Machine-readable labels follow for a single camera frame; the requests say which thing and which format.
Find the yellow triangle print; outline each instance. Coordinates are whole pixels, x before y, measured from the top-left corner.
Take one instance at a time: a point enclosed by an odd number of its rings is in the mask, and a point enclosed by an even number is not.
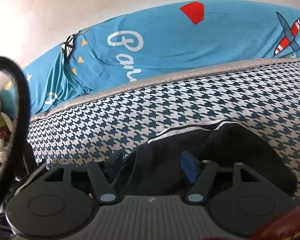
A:
[[[11,87],[11,85],[12,85],[12,82],[10,81],[10,82],[8,82],[8,83],[4,86],[4,89],[5,89],[5,90],[9,90],[10,87]]]
[[[88,44],[88,42],[86,40],[82,39],[82,41],[81,41],[81,47],[83,47],[84,45],[87,45],[87,44]]]
[[[84,61],[83,61],[83,59],[82,59],[81,56],[79,56],[79,58],[78,58],[78,63],[84,63]]]

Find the houndstooth fabric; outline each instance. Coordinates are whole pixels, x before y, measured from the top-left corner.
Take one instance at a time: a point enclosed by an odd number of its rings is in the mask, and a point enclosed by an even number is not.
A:
[[[300,61],[141,88],[31,123],[37,161],[77,165],[130,153],[165,128],[232,118],[267,141],[297,175],[300,204]]]

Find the blue fabric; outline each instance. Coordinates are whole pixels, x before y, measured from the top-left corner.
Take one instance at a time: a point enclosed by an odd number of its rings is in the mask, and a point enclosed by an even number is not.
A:
[[[245,59],[300,57],[300,23],[297,35],[291,34],[298,19],[300,11],[293,8],[237,0],[182,2],[115,17],[70,36],[24,69],[26,77],[31,75],[31,114],[165,73]],[[285,36],[291,46],[275,54]],[[0,92],[7,114],[12,94],[13,88]]]
[[[200,167],[200,162],[189,152],[181,153],[180,165],[187,178],[191,183],[195,183],[199,173],[197,168]]]

